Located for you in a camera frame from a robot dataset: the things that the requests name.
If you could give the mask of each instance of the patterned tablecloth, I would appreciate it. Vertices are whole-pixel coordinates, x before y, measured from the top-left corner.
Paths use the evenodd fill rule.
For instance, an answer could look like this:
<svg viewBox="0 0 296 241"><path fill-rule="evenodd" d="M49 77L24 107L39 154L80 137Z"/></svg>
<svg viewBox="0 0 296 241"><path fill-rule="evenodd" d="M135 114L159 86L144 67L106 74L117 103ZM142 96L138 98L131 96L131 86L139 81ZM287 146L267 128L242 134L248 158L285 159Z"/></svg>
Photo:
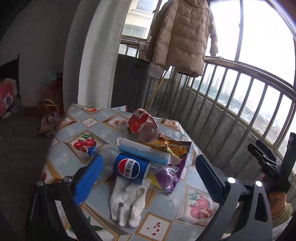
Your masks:
<svg viewBox="0 0 296 241"><path fill-rule="evenodd" d="M87 154L74 146L80 140L94 140L96 147L110 146L118 137L127 135L127 122L132 113L72 104L58 128L42 178L45 183L59 182L65 176L90 162ZM174 140L190 140L181 125L172 120L154 118L163 134ZM213 203L196 169L195 158L201 151L192 143L180 181L172 194L148 189L140 225L131 228L118 226L111 220L109 197L115 184L112 170L104 170L95 183L87 201L81 205L83 213L104 240L182 240L194 241L215 214L218 205ZM210 217L198 216L197 198L210 202ZM65 216L60 201L56 201L62 223L69 236L76 238Z"/></svg>

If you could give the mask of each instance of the floor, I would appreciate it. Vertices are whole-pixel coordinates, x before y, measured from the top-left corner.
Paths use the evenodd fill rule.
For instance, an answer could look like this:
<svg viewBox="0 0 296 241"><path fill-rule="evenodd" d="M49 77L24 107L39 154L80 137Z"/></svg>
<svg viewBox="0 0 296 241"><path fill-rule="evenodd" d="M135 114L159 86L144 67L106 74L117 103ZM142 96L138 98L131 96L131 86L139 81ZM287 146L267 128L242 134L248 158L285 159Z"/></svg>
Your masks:
<svg viewBox="0 0 296 241"><path fill-rule="evenodd" d="M38 136L41 118L0 119L0 240L25 240L25 222L51 140Z"/></svg>

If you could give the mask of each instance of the bottle label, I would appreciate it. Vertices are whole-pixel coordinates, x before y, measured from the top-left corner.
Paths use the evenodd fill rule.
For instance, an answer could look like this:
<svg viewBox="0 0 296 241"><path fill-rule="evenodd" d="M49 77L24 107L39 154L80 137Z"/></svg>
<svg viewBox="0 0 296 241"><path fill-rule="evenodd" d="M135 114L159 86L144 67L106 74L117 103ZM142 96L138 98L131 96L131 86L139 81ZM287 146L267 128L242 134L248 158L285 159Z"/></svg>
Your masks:
<svg viewBox="0 0 296 241"><path fill-rule="evenodd" d="M120 153L115 159L113 173L118 176L132 179L133 182L136 182L137 184L142 184L142 180L146 178L147 175L145 172L148 164L148 161L136 156Z"/></svg>
<svg viewBox="0 0 296 241"><path fill-rule="evenodd" d="M131 158L125 158L118 164L118 171L126 178L134 179L140 173L140 164Z"/></svg>

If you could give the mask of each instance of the pepsi logo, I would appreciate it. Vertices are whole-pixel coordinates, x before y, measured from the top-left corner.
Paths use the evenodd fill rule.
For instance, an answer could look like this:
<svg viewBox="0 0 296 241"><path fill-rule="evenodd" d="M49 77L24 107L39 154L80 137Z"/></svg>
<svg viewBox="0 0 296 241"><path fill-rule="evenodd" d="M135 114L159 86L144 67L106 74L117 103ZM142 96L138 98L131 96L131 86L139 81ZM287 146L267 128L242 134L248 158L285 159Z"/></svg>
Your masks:
<svg viewBox="0 0 296 241"><path fill-rule="evenodd" d="M125 158L119 162L118 171L124 177L134 179L140 173L140 164L134 159Z"/></svg>

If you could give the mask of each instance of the hanging coat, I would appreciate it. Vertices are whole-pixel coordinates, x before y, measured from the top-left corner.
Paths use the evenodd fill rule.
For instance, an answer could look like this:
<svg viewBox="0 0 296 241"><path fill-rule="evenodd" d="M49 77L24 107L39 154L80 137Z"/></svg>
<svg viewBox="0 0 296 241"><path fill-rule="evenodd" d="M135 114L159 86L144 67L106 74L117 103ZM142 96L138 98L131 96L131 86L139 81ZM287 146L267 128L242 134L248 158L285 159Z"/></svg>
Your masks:
<svg viewBox="0 0 296 241"><path fill-rule="evenodd" d="M202 75L207 40L211 56L218 53L214 17L206 0L169 0L151 25L146 59L163 69Z"/></svg>

